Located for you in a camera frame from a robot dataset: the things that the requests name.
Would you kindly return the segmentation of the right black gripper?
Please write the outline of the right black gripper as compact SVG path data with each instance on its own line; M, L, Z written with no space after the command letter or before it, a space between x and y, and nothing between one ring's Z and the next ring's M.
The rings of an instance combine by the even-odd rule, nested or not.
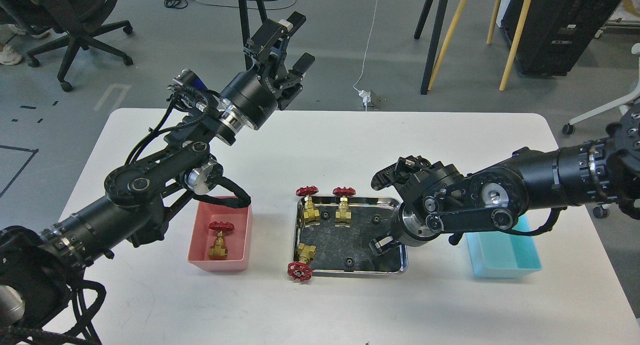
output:
M407 247L420 247L438 238L418 216L401 204L391 216L389 235L380 235L371 239L368 246L376 256L383 256L401 244Z

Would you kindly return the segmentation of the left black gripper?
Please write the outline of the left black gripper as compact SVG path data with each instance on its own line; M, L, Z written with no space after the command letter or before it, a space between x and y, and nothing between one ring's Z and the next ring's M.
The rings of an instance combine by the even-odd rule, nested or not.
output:
M306 20L306 16L299 12L279 21L266 19L244 42L247 71L238 73L220 92L222 98L230 101L247 118L254 130L259 130L276 110L286 110L300 94L304 74L316 58L308 52L302 54L287 74L277 79L258 74L258 70L251 68L255 64L267 64L271 54L276 55L278 67L284 66L290 38Z

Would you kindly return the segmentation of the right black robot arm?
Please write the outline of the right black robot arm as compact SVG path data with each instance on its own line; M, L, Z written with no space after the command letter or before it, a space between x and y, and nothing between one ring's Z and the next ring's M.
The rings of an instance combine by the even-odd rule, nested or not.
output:
M369 247L381 256L400 245L420 247L441 234L457 245L465 233L517 236L548 233L560 212L583 204L615 203L638 219L639 106L631 106L607 136L542 152L522 147L510 158L467 175L455 165L421 156L398 158L378 171L374 190L394 187L402 202L390 230Z

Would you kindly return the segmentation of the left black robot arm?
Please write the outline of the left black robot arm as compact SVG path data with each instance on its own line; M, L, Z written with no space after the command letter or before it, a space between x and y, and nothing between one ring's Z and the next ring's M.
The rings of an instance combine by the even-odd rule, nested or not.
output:
M169 85L169 106L135 145L124 165L103 182L105 195L40 234L22 226L1 231L1 343L98 345L92 320L106 298L85 270L112 259L122 241L133 247L162 241L169 222L190 200L247 208L250 196L223 174L210 143L232 145L243 127L259 130L303 89L314 56L287 69L286 49L306 22L293 12L266 19L246 40L250 59L221 91L208 89L189 69Z

